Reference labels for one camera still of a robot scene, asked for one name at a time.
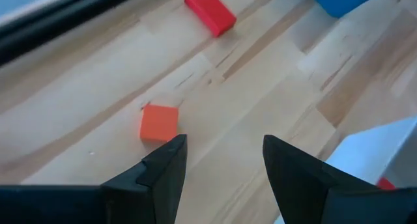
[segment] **orange cube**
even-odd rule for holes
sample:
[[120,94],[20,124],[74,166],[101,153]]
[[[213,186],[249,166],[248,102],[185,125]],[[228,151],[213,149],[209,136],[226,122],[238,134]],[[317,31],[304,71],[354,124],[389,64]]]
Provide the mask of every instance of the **orange cube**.
[[176,107],[146,105],[139,136],[144,141],[168,142],[177,136],[179,111]]

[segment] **red block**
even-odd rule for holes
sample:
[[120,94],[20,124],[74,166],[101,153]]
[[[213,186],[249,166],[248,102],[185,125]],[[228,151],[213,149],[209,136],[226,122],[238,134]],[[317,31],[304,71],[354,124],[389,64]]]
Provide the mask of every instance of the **red block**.
[[384,190],[393,190],[393,189],[395,189],[395,186],[390,181],[388,181],[386,178],[381,178],[379,180],[377,186],[380,189],[384,189]]
[[185,0],[215,37],[226,32],[236,22],[236,17],[220,0]]
[[144,141],[166,143],[177,136],[178,109],[159,105],[143,108],[139,136]]

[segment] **red rectangular block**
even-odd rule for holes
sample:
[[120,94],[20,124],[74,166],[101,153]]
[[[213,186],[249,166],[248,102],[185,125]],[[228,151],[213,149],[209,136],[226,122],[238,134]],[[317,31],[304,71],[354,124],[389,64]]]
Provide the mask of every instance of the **red rectangular block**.
[[236,17],[220,0],[185,0],[215,37],[226,32],[236,22]]

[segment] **cube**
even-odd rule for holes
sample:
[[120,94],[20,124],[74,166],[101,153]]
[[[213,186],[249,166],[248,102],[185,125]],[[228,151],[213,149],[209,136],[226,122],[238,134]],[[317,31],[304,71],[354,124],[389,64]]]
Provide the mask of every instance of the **cube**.
[[214,37],[222,35],[236,22],[236,17],[220,0],[184,1],[211,30]]
[[139,137],[150,142],[170,141],[177,136],[178,117],[176,107],[146,105],[143,108]]

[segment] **wood grain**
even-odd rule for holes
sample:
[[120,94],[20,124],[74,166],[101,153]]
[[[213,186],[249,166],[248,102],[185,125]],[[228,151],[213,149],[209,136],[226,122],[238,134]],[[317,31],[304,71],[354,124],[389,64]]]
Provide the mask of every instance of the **wood grain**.
[[0,182],[100,184],[154,148],[141,108],[188,134],[177,223],[272,223],[274,134],[325,160],[350,133],[417,114],[417,0],[340,20],[314,0],[222,0],[220,38],[183,0],[130,0],[0,70]]

